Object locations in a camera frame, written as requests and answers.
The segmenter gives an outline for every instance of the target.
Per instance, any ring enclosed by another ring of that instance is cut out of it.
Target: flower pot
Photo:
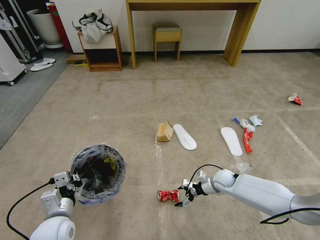
[[[54,25],[50,13],[38,14],[39,10],[34,9],[27,12],[32,24],[37,29],[40,38],[46,48],[63,47],[59,33]]]

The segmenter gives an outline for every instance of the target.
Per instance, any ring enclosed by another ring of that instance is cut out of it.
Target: red snack wrapper
[[[252,138],[252,132],[248,134],[248,130],[245,128],[243,133],[243,142],[244,142],[244,148],[248,153],[253,152],[249,145],[250,138]]]
[[[289,97],[288,97],[289,102],[295,102],[299,105],[303,105],[301,98],[297,95],[297,93],[292,93]]]
[[[172,200],[173,202],[179,202],[179,192],[178,190],[169,190],[169,191],[158,191],[158,200],[161,202],[165,202],[168,199]]]

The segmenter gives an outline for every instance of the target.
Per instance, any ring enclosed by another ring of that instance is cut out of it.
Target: blue wrapper
[[[237,118],[233,118],[233,121],[235,121],[236,123],[240,124],[240,121]]]

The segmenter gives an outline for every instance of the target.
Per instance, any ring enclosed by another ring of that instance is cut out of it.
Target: black baseboard
[[[159,56],[172,55],[173,51],[158,51]],[[223,50],[201,50],[181,51],[180,54],[223,54]],[[296,52],[320,52],[320,48],[312,49],[263,49],[263,50],[242,50],[241,53],[296,53]],[[122,52],[123,55],[131,55],[131,52]],[[153,51],[136,52],[136,55],[153,55]]]

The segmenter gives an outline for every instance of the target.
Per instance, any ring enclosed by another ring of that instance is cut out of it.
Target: white slipper
[[[47,65],[50,63],[54,63],[56,60],[54,58],[43,58],[41,63],[34,63],[34,65]]]
[[[230,153],[233,156],[241,157],[243,153],[236,132],[229,127],[221,128],[220,132],[228,145]]]
[[[181,145],[187,150],[194,150],[197,148],[196,141],[189,135],[189,133],[180,125],[173,125],[173,130],[178,136]]]
[[[32,68],[30,68],[30,71],[37,72],[37,71],[41,71],[43,69],[46,69],[46,68],[49,68],[49,67],[52,67],[52,66],[53,66],[52,63],[46,64],[46,65],[34,64],[34,66]]]

